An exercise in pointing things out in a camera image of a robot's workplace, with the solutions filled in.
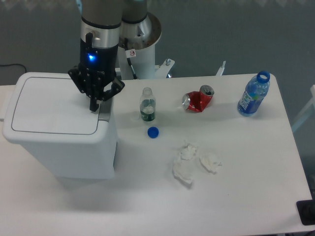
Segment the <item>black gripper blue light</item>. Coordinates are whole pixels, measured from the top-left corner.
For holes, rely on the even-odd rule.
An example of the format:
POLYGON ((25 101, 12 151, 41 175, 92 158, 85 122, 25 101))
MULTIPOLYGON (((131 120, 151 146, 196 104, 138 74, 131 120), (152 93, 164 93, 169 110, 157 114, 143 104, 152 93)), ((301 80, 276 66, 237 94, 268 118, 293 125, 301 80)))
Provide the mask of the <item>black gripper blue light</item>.
POLYGON ((89 50, 86 47, 87 44, 81 41, 79 65, 70 69, 68 75, 78 90, 90 99, 90 111, 96 112, 99 108, 97 102, 105 102, 120 93, 125 83, 115 77, 118 45, 89 50), (107 90, 106 83, 111 85, 107 90))

